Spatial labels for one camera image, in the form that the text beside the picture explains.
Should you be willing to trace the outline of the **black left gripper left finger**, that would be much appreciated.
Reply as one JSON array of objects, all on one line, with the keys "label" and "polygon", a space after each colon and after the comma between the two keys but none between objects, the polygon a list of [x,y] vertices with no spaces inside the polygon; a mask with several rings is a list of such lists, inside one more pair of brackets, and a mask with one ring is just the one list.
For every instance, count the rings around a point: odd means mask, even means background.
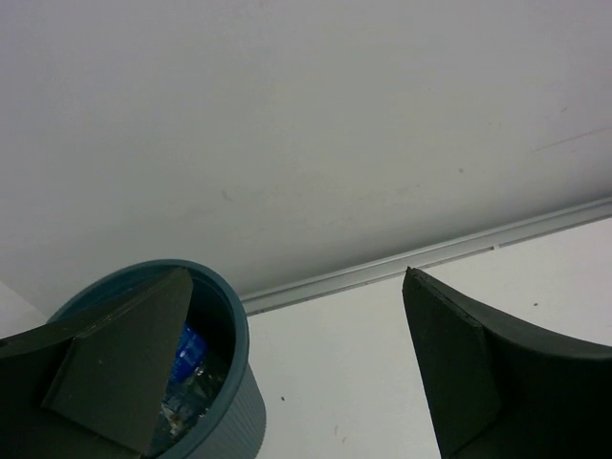
[{"label": "black left gripper left finger", "polygon": [[139,458],[151,443],[193,283],[163,273],[1,341],[4,458]]}]

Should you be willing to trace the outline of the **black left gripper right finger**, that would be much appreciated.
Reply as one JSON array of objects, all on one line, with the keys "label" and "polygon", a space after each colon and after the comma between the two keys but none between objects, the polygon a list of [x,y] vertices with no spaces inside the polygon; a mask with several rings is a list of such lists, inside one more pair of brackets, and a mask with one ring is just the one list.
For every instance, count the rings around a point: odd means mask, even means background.
[{"label": "black left gripper right finger", "polygon": [[610,457],[609,346],[538,327],[414,268],[403,301],[442,457]]}]

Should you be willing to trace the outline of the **clear bottle green white label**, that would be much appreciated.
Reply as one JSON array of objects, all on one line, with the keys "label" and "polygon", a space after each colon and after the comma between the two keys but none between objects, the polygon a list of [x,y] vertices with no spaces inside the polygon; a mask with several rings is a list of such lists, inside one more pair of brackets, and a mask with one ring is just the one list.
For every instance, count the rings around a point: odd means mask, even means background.
[{"label": "clear bottle green white label", "polygon": [[223,361],[205,361],[191,376],[168,387],[161,412],[172,439],[187,433],[208,413],[227,374],[228,367]]}]

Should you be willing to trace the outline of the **blue label plastic bottle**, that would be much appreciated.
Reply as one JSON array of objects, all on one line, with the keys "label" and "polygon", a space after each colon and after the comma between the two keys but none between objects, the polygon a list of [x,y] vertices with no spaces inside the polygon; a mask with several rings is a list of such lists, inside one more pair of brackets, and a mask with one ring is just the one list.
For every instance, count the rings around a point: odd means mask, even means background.
[{"label": "blue label plastic bottle", "polygon": [[169,382],[182,383],[189,378],[200,366],[207,352],[206,341],[185,322],[176,349]]}]

